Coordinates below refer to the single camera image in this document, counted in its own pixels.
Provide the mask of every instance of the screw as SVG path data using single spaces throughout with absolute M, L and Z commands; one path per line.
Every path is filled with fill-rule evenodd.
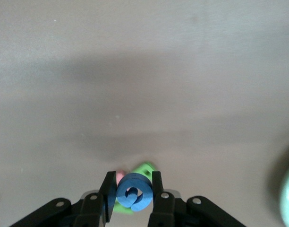
M 93 195 L 90 197 L 91 200 L 96 200 L 97 199 L 97 195 Z
M 167 194 L 166 192 L 164 192 L 164 193 L 161 194 L 161 197 L 164 198 L 164 199 L 167 199 L 167 198 L 169 198 L 170 196 L 169 196 L 169 194 Z
M 56 206 L 57 207 L 61 207 L 61 206 L 63 206 L 65 203 L 64 202 L 58 202 L 57 204 L 56 204 Z
M 193 198 L 192 202 L 197 205 L 201 204 L 201 200 L 199 198 Z

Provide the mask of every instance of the pink object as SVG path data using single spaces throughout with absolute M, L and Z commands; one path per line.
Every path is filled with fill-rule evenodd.
M 125 175 L 126 175 L 126 173 L 125 173 L 125 171 L 123 171 L 122 169 L 116 171 L 116 183 L 117 183 L 117 185 L 119 184 L 120 180 L 121 180 Z

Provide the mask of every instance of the white table surface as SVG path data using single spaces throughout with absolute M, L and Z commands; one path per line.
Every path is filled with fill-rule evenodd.
M 0 1 L 0 227 L 145 160 L 185 200 L 283 226 L 289 1 Z

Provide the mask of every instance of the blue rolled object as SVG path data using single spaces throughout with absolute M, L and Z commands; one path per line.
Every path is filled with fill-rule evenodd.
M 118 202 L 133 211 L 146 208 L 153 199 L 153 190 L 150 180 L 137 173 L 125 175 L 118 184 L 116 192 Z

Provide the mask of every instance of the green foam piece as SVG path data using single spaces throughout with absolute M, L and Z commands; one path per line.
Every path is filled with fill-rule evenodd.
M 152 181 L 152 172 L 156 171 L 155 166 L 150 162 L 142 163 L 136 169 L 132 170 L 132 173 L 138 173 L 146 176 L 150 181 Z
M 146 176 L 150 181 L 152 181 L 152 172 L 156 171 L 155 166 L 150 162 L 144 162 L 138 167 L 136 167 L 134 170 L 132 170 L 132 173 L 137 173 Z M 122 206 L 118 201 L 115 202 L 113 212 L 115 213 L 121 213 L 121 214 L 129 214 L 132 215 L 134 212 L 131 210 L 131 208 L 126 208 Z
M 134 214 L 134 212 L 133 212 L 133 210 L 131 210 L 131 208 L 126 208 L 117 201 L 115 202 L 113 212 L 121 213 L 121 214 L 129 214 L 129 215 Z

